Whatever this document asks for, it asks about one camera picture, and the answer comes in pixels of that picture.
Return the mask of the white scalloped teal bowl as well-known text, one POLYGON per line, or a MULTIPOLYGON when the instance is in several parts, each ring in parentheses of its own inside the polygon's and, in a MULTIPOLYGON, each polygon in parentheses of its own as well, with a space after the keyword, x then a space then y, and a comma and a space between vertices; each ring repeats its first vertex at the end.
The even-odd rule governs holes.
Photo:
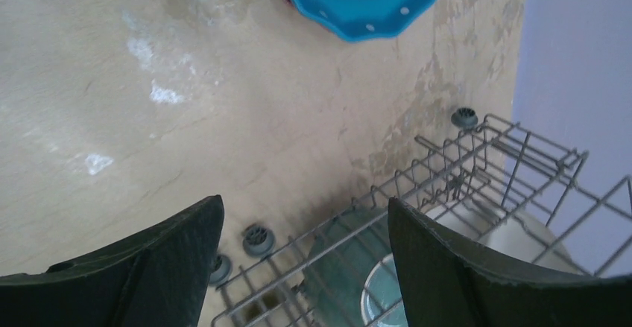
POLYGON ((321 326, 406 326, 384 209, 350 209, 315 233, 304 269, 321 326))

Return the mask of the teal blue plate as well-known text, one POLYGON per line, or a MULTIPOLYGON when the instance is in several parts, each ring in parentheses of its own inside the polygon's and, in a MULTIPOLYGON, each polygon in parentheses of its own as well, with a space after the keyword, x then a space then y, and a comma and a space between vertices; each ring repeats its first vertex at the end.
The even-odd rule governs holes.
POLYGON ((437 0, 291 0, 293 7, 347 42, 393 38, 437 0))

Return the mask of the cream divided plate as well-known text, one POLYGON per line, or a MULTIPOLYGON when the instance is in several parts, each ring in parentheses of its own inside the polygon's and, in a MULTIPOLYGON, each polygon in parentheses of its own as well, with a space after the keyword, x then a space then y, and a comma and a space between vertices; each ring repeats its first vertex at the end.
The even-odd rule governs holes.
POLYGON ((581 269, 557 236, 535 216, 520 210, 509 213, 491 202, 464 198, 437 204, 428 218, 459 234, 452 246, 459 255, 481 264, 489 252, 564 273, 581 275, 581 269))

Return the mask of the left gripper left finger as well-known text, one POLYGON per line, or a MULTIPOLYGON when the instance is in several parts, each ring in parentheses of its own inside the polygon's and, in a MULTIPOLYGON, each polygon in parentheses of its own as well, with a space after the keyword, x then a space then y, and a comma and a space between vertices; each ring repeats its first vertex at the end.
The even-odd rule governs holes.
POLYGON ((220 196, 44 273, 1 278, 3 326, 196 326, 224 223, 220 196))

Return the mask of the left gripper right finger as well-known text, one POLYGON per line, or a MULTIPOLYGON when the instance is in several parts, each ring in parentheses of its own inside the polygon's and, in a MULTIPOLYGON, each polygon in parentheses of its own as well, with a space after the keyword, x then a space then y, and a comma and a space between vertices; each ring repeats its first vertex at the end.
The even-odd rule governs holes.
POLYGON ((631 276, 596 278, 499 253, 388 202, 388 231, 410 326, 629 326, 631 276))

